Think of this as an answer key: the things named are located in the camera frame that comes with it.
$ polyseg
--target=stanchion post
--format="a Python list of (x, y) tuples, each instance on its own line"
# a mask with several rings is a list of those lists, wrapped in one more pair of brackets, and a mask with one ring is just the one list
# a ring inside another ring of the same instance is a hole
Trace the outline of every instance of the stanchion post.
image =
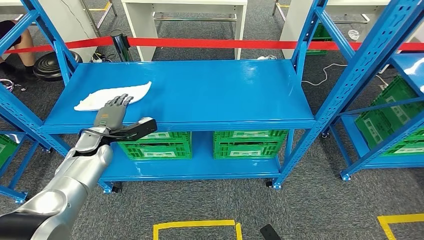
[(110, 32), (110, 36), (113, 39), (113, 44), (115, 45), (116, 51), (119, 55), (121, 62), (132, 62), (133, 57), (131, 57), (130, 44), (128, 43), (127, 36), (124, 36), (121, 30), (113, 30)]

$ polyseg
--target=robot finger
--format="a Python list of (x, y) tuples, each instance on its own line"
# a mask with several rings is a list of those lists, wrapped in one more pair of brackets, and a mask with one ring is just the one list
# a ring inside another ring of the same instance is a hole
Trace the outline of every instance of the robot finger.
[(112, 106), (112, 105), (114, 105), (115, 103), (117, 103), (117, 101), (118, 101), (119, 97), (120, 97), (120, 96), (116, 96), (116, 97), (114, 97), (114, 98), (112, 99), (112, 102), (110, 103), (110, 105)]
[(122, 105), (127, 106), (131, 102), (131, 100), (133, 100), (133, 98), (134, 97), (132, 97), (132, 96), (127, 97)]
[(107, 107), (107, 106), (112, 106), (112, 100), (107, 101), (107, 102), (106, 102), (106, 104), (105, 104), (104, 106), (105, 106), (105, 107)]
[(125, 98), (128, 96), (128, 94), (124, 93), (122, 94), (117, 100), (116, 100), (116, 105), (120, 106), (122, 105), (123, 101), (125, 100)]

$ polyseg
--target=blue shelf unit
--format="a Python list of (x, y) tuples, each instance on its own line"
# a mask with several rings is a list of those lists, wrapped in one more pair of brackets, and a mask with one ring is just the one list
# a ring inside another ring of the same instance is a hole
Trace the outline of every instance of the blue shelf unit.
[[(80, 100), (99, 89), (151, 81), (147, 95), (128, 107), (124, 123), (153, 117), (158, 131), (193, 131), (193, 159), (129, 161), (112, 145), (113, 160), (99, 181), (105, 193), (120, 181), (186, 179), (270, 178), (271, 186), (280, 189), (316, 137), (405, 39), (405, 26), (422, 16), (423, 3), (418, 2), (392, 0), (357, 52), (325, 12), (327, 1), (314, 0), (291, 59), (76, 63), (38, 1), (22, 0), (28, 14), (0, 40), (0, 52), (36, 21), (57, 53), (65, 89), (45, 121), (5, 89), (0, 90), (0, 108), (40, 144), (65, 155), (69, 146), (57, 134), (90, 127), (96, 115), (74, 111)], [(349, 64), (313, 115), (301, 80), (319, 20)], [(378, 35), (384, 41), (374, 38)], [(290, 129), (284, 159), (213, 159), (211, 131), (265, 129)], [(305, 133), (292, 148), (295, 129)]]
[(1, 195), (14, 199), (15, 203), (17, 204), (22, 204), (27, 198), (28, 191), (17, 191), (15, 188), (18, 184), (19, 179), (24, 173), (25, 168), (27, 167), (34, 153), (36, 152), (39, 143), (31, 139), (28, 135), (25, 134), (25, 132), (21, 131), (0, 131), (0, 134), (8, 136), (11, 140), (17, 143), (15, 151), (7, 158), (7, 160), (0, 167), (0, 179), (5, 175), (6, 171), (9, 171), (9, 166), (11, 162), (16, 158), (16, 154), (21, 149), (24, 142), (28, 141), (30, 143), (28, 152), (23, 157), (23, 160), (20, 162), (19, 167), (13, 174), (13, 177), (10, 179), (9, 183), (6, 185), (0, 185)]
[[(393, 54), (389, 60), (410, 85), (410, 87), (416, 92), (416, 98), (402, 100), (394, 102), (392, 104), (382, 104), (373, 107), (362, 108), (358, 110), (351, 110), (342, 112), (339, 118), (330, 125), (329, 129), (333, 133), (335, 140), (340, 148), (340, 151), (346, 161), (347, 169), (343, 170), (341, 178), (344, 181), (349, 181), (351, 175), (362, 169), (377, 169), (377, 168), (422, 168), (424, 167), (424, 155), (382, 155), (388, 149), (399, 143), (402, 139), (409, 136), (416, 129), (424, 125), (424, 111), (418, 114), (416, 117), (408, 121), (401, 129), (395, 131), (386, 140), (370, 149), (367, 145), (366, 140), (357, 128), (355, 119), (358, 117), (357, 113), (387, 108), (405, 103), (413, 102), (424, 102), (424, 53), (400, 53)], [(356, 151), (356, 161), (352, 161), (344, 147), (343, 142), (340, 140), (338, 132), (336, 131), (335, 125), (340, 122), (344, 130), (346, 131), (349, 139)]]

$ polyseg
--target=crate label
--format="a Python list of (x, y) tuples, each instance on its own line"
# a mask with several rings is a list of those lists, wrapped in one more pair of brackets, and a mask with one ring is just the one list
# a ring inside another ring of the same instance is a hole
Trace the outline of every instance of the crate label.
[(170, 133), (166, 131), (166, 132), (153, 132), (147, 136), (142, 137), (142, 139), (164, 139), (169, 137), (170, 137)]
[[(385, 101), (389, 104), (396, 102), (396, 99), (393, 96), (390, 96), (386, 98)], [(396, 114), (396, 117), (403, 125), (406, 124), (409, 120), (411, 120), (410, 117), (404, 112), (404, 110), (402, 110), (400, 105), (391, 106), (390, 108), (393, 110), (394, 114)]]
[(269, 131), (234, 131), (233, 138), (269, 137)]
[(368, 128), (368, 131), (371, 133), (375, 142), (378, 144), (381, 143), (383, 141), (382, 136), (380, 136), (379, 132), (376, 130), (373, 122), (369, 118), (364, 119), (363, 122), (365, 123), (366, 128)]
[(231, 151), (229, 152), (231, 157), (243, 157), (243, 156), (260, 156), (261, 150), (257, 151)]
[(394, 152), (395, 154), (413, 154), (424, 153), (424, 147), (401, 148)]
[(172, 158), (176, 156), (173, 151), (143, 152), (143, 154), (145, 158)]

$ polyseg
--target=gray carpet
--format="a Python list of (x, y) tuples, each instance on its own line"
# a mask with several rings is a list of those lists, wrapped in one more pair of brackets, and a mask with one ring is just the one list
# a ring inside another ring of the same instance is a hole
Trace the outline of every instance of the gray carpet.
[[(90, 0), (91, 8), (102, 8), (104, 0)], [(101, 31), (107, 35), (113, 29), (131, 34), (121, 3), (116, 2), (118, 17), (110, 14)], [(249, 0), (244, 39), (278, 40), (283, 22), (279, 16), (272, 17), (273, 0)], [(100, 18), (99, 12), (94, 18)], [(358, 18), (358, 16), (335, 16), (335, 18)], [(227, 22), (162, 22), (158, 24), (160, 37), (230, 39), (232, 31)], [(361, 30), (360, 25), (341, 25), (344, 33), (349, 29)], [(31, 27), (36, 45), (45, 43), (36, 27)], [(101, 47), (104, 54), (114, 53), (112, 47)], [(136, 49), (131, 48), (138, 58)], [(279, 50), (244, 49), (242, 59), (275, 55)], [(153, 57), (160, 60), (231, 59), (233, 50), (198, 48), (161, 48)], [(21, 66), (17, 56), (7, 61)], [(322, 68), (331, 63), (344, 63), (339, 52), (326, 56), (308, 56), (304, 80), (319, 82), (324, 78)], [(328, 81), (320, 86), (303, 83), (309, 104), (316, 112), (343, 68), (335, 66), (328, 70)], [(396, 71), (383, 74), (390, 81)], [(355, 103), (355, 107), (367, 106), (381, 91), (381, 82), (375, 79)], [(63, 89), (61, 82), (37, 82), (28, 85), (28, 91), (15, 94), (40, 118), (44, 119)], [(65, 135), (69, 144), (75, 135)], [(342, 135), (349, 145), (346, 136)], [(19, 154), (2, 178), (4, 183), (18, 166)], [(62, 157), (56, 152), (47, 154), (39, 149), (22, 179), (18, 190), (36, 193), (53, 176)], [(188, 220), (234, 219), (241, 223), (245, 240), (263, 239), (259, 229), (271, 224), (283, 240), (383, 240), (386, 236), (377, 216), (414, 214), (424, 212), (423, 169), (374, 169), (362, 170), (350, 182), (342, 182), (339, 172), (346, 165), (332, 138), (315, 140), (302, 161), (283, 184), (283, 189), (265, 187), (264, 179), (205, 180), (205, 181), (158, 181), (124, 182), (122, 192), (106, 195), (97, 188), (88, 198), (72, 231), (73, 240), (140, 240), (152, 239), (154, 224)], [(9, 198), (0, 196), (0, 214), (7, 213), (17, 205)], [(398, 240), (422, 239), (424, 224), (392, 224)], [(230, 240), (235, 239), (233, 227), (199, 227), (164, 229), (159, 232), (161, 240)]]

